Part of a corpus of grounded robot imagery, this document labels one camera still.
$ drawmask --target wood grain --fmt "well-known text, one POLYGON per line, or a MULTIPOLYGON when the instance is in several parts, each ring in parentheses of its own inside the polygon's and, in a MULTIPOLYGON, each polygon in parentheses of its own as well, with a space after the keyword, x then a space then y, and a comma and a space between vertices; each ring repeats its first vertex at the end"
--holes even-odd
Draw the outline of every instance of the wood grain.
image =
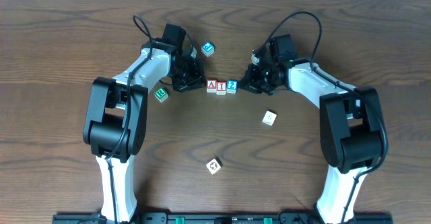
MULTIPOLYGON (((240 79, 257 48, 288 14, 323 24, 317 62, 354 85, 377 88, 390 149, 367 177, 357 211, 389 211, 396 223, 431 218, 431 0, 0 0, 0 223, 50 223, 58 212, 102 206, 100 170, 82 141, 91 82, 126 69, 166 22, 211 40, 207 77, 240 79)), ((310 54, 315 23, 292 33, 310 54)), ((319 111, 299 94, 214 96, 204 89, 150 97, 135 163, 139 203, 172 212, 277 212, 311 208, 325 183, 319 111), (278 113, 273 126, 261 119, 278 113), (224 168, 205 169, 214 155, 224 168)))

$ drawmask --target brown wood surface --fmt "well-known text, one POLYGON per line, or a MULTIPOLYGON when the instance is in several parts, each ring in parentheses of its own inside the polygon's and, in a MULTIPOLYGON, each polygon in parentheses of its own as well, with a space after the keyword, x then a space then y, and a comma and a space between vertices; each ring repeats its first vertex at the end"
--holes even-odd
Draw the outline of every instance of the brown wood surface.
MULTIPOLYGON (((431 222, 431 0, 0 0, 0 223, 50 223, 57 212, 101 208, 100 170, 82 129, 92 81, 126 69, 147 41, 133 14, 155 37, 172 22, 199 45, 211 40, 207 77, 240 79, 251 50, 298 10, 322 21, 319 65, 379 92, 389 155, 366 178, 355 210, 431 222)), ((300 16, 278 34, 287 32, 309 55, 315 22, 300 16)), ((319 111, 299 94, 199 89, 170 92, 163 104, 150 95, 135 163, 142 206, 311 208, 326 174, 319 111), (278 113, 273 126, 261 123, 268 109, 278 113), (215 155, 224 167, 211 176, 205 164, 215 155)))

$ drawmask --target green block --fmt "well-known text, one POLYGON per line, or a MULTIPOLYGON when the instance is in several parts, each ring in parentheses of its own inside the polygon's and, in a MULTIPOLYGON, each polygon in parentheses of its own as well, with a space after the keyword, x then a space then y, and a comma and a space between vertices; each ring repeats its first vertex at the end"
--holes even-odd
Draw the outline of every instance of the green block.
POLYGON ((175 219, 175 224, 184 224, 185 223, 185 218, 184 217, 177 217, 175 219))
POLYGON ((263 224, 272 224, 272 218, 264 218, 263 224))
POLYGON ((166 92, 164 88, 157 89, 157 91, 154 92, 154 95, 160 102, 163 102, 168 98, 168 92, 166 92))

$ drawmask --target cube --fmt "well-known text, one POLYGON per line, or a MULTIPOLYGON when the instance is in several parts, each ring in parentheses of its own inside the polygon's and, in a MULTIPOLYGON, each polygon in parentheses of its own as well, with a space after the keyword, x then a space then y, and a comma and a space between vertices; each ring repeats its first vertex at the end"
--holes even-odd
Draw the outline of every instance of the cube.
POLYGON ((154 92, 155 97, 157 100, 161 102, 165 101, 168 98, 168 92, 164 90, 164 88, 157 89, 156 92, 154 92))
POLYGON ((212 159, 209 163, 207 163, 207 169, 211 174, 217 173, 222 167, 220 166, 220 163, 216 159, 212 159))
POLYGON ((211 56, 211 54, 214 53, 214 45, 211 44, 210 42, 206 42, 202 46, 202 53, 207 57, 211 56))
POLYGON ((265 124, 268 124, 269 126, 272 126, 272 124, 274 123, 275 117, 277 117, 277 114, 267 111, 267 113, 263 117, 262 122, 265 124))
POLYGON ((217 82, 217 94, 218 95, 226 94, 226 82, 217 82))
POLYGON ((208 93, 217 92, 217 80, 214 80, 214 79, 207 80, 207 92, 208 93))
POLYGON ((226 91, 231 94, 236 93, 236 88, 238 87, 238 82, 235 80, 228 80, 228 84, 226 86, 226 91))

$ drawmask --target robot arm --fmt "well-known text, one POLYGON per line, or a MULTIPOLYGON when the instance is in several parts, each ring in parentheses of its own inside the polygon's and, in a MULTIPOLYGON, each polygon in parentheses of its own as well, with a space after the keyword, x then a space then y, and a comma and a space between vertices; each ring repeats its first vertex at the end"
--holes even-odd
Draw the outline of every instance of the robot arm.
POLYGON ((366 173, 357 180, 356 176, 375 166, 382 152, 376 116, 351 91, 371 103, 383 119, 377 92, 371 87, 357 88, 342 83, 316 63, 311 64, 310 59, 298 58, 290 35, 271 38, 267 45, 260 55, 252 55, 253 63, 239 87, 255 94, 271 95, 284 86, 320 108, 321 147, 329 170, 317 210, 325 223, 340 223, 343 215, 343 221, 348 221, 354 216, 354 202, 366 173), (362 124, 349 126, 347 120, 351 118, 362 119, 362 124))
POLYGON ((171 77, 173 89, 179 92, 205 87, 203 66, 196 58, 196 50, 193 47, 187 51, 182 49, 185 35, 180 26, 167 24, 163 37, 153 39, 152 44, 144 44, 139 58, 126 71, 113 79, 99 77, 93 82, 84 141, 91 145, 102 172, 104 204, 101 214, 108 220, 114 221, 116 213, 118 222, 129 222, 137 206, 133 192, 133 161, 145 137, 148 92, 165 76, 171 77), (150 59, 139 67, 147 57, 150 59), (127 80, 129 72, 135 69, 128 109, 127 80), (107 114, 105 108, 131 111, 126 137, 110 159, 111 170, 105 158, 119 143, 126 124, 123 117, 107 114))

